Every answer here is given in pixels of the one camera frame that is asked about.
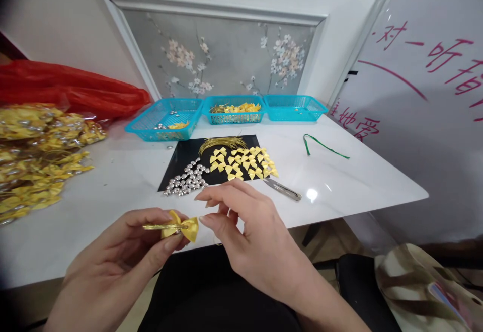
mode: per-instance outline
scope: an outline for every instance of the white table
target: white table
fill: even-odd
[[[176,143],[143,142],[124,132],[126,122],[109,137],[87,148],[96,166],[66,182],[62,201],[0,227],[2,271],[7,287],[62,277],[72,259],[124,212],[160,207],[201,216],[205,203],[188,196],[157,192]],[[350,157],[346,160],[307,138]],[[191,138],[256,134],[275,162],[278,182],[299,192],[300,202],[276,192],[262,180],[250,181],[270,196],[288,228],[421,200],[428,193],[326,116],[317,123],[270,122],[211,126],[202,116]],[[200,225],[198,239],[186,249],[214,244],[214,234]]]

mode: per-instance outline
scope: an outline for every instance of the scissors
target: scissors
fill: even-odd
[[[273,179],[263,179],[263,181],[272,189],[277,190],[279,193],[289,197],[292,200],[300,201],[302,199],[302,195],[296,193],[295,191],[289,189],[286,186],[283,186],[282,184],[274,181]]]

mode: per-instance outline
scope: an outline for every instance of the red plastic bag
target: red plastic bag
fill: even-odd
[[[127,117],[151,102],[147,91],[58,64],[16,60],[0,66],[0,102],[69,104],[68,112],[91,113],[96,122]]]

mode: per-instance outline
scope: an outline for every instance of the canvas bag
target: canvas bag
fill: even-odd
[[[376,257],[375,273],[402,331],[483,331],[483,302],[421,248],[404,244]]]

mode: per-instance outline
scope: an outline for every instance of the green wire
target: green wire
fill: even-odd
[[[328,148],[327,146],[325,146],[323,143],[321,143],[318,139],[316,139],[315,137],[312,137],[310,136],[308,133],[304,134],[303,136],[303,142],[305,143],[305,148],[307,149],[307,155],[310,156],[310,151],[308,150],[308,145],[307,145],[307,140],[305,139],[305,136],[309,136],[311,139],[313,139],[315,142],[317,142],[318,144],[324,146],[326,149],[328,149],[329,151],[332,151],[333,153],[335,154],[338,154],[339,156],[342,156],[343,158],[346,158],[346,159],[350,159],[350,157],[347,157],[347,156],[344,156],[338,152],[335,152],[333,149],[331,148]]]

